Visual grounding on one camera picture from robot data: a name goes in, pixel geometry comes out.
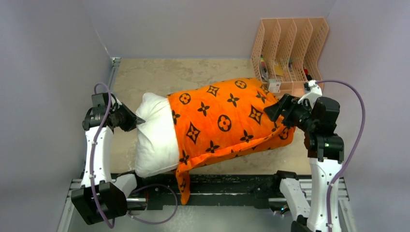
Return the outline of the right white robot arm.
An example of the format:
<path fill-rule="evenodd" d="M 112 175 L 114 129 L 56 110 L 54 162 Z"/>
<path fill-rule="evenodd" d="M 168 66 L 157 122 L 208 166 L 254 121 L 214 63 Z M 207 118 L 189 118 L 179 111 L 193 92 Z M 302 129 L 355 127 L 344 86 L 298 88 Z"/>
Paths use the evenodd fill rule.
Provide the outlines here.
<path fill-rule="evenodd" d="M 286 129 L 297 127 L 305 134 L 304 144 L 311 168 L 311 199 L 307 200 L 300 181 L 290 173 L 273 181 L 272 192 L 284 196 L 292 215 L 292 232 L 340 232 L 338 211 L 338 173 L 344 161 L 344 142 L 335 133 L 340 112 L 337 101 L 319 97 L 314 105 L 285 94 L 264 109 L 272 121 L 283 117 Z"/>

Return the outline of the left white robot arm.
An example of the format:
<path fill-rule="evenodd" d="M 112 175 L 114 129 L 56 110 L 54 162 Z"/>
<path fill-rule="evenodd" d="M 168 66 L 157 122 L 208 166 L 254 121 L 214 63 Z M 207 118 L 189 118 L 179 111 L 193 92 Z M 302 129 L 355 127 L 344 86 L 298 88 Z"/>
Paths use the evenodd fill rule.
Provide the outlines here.
<path fill-rule="evenodd" d="M 87 142 L 86 164 L 79 189 L 71 193 L 71 201 L 87 225 L 106 222 L 112 228 L 117 217 L 126 215 L 127 200 L 140 197 L 144 184 L 136 174 L 128 172 L 113 180 L 110 152 L 115 128 L 134 130 L 145 121 L 120 102 L 112 93 L 91 96 L 92 107 L 82 126 Z"/>

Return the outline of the orange patterned pillowcase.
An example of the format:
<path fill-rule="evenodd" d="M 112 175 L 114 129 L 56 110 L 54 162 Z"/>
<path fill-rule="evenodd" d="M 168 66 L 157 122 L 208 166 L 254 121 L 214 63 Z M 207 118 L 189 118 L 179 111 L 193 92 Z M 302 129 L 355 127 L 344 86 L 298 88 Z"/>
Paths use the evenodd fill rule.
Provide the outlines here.
<path fill-rule="evenodd" d="M 181 203 L 190 198 L 190 171 L 289 145 L 295 129 L 271 121 L 264 109 L 278 102 L 256 78 L 237 78 L 169 94 L 179 160 Z"/>

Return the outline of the white pillow insert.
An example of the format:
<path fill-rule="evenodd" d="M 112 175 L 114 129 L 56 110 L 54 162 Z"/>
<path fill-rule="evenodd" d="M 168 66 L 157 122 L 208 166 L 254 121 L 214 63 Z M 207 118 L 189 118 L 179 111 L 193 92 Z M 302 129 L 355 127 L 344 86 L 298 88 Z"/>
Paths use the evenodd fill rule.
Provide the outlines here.
<path fill-rule="evenodd" d="M 168 99 L 154 93 L 145 93 L 136 115 L 144 120 L 144 123 L 136 127 L 137 176 L 146 178 L 175 170 L 179 150 Z"/>

